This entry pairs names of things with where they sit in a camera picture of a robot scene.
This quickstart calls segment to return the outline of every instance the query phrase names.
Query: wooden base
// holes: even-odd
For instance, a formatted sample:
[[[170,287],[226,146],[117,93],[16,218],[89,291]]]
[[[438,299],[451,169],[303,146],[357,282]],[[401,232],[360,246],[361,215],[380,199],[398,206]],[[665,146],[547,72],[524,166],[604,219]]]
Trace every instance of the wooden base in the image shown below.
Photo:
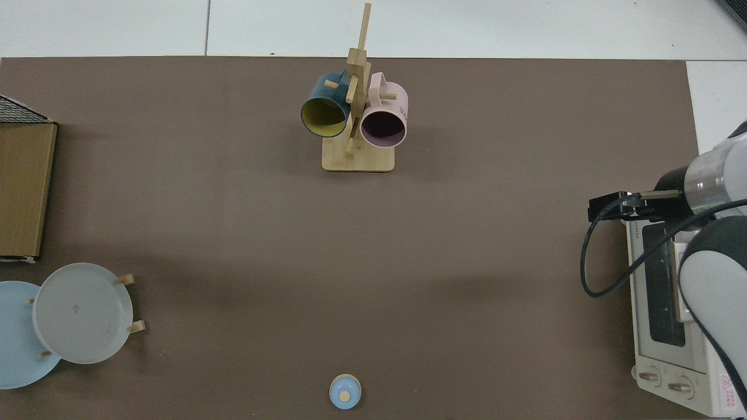
[[[353,118],[340,135],[322,138],[322,167],[333,172],[389,172],[394,169],[394,147],[383,149],[354,138],[350,149]]]
[[[0,256],[39,256],[56,137],[55,124],[0,124]]]

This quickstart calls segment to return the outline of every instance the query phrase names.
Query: brown tabletop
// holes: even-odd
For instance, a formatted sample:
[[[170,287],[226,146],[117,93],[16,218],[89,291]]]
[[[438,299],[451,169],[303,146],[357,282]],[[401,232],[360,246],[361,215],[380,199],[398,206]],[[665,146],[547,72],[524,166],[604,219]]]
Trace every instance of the brown tabletop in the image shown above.
[[[0,92],[60,126],[41,259],[0,280],[135,273],[148,330],[0,392],[0,416],[701,417],[630,377],[627,288],[578,279],[587,200],[697,154],[684,63],[371,61],[410,99],[391,173],[324,171],[300,122],[342,58],[4,58]],[[623,226],[592,248],[600,288]]]

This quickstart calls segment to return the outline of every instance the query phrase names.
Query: pink mug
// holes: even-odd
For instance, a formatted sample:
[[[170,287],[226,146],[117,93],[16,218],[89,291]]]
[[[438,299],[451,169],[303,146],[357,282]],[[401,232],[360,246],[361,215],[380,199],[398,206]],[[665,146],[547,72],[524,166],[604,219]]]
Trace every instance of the pink mug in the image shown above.
[[[376,147],[394,147],[407,136],[407,92],[384,79],[384,73],[371,75],[368,106],[361,117],[361,136]]]

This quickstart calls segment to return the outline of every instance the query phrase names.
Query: white plate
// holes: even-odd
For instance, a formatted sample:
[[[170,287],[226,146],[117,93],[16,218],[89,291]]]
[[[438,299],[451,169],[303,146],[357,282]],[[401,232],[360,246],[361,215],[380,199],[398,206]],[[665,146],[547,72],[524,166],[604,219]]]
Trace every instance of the white plate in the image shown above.
[[[39,286],[26,282],[0,282],[0,389],[34,383],[48,374],[60,358],[37,357],[46,348],[34,333],[31,305]]]
[[[42,284],[34,329],[49,351],[74,363],[112,357],[127,341],[132,301],[117,276],[95,264],[66,265]]]

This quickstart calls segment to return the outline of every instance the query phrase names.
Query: floor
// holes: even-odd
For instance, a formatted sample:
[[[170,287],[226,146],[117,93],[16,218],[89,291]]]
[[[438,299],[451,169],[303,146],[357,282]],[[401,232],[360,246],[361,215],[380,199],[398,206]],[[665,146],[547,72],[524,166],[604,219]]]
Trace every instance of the floor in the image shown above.
[[[0,57],[344,57],[363,1],[0,0]],[[371,57],[687,61],[698,147],[747,118],[747,32],[715,0],[373,2]]]

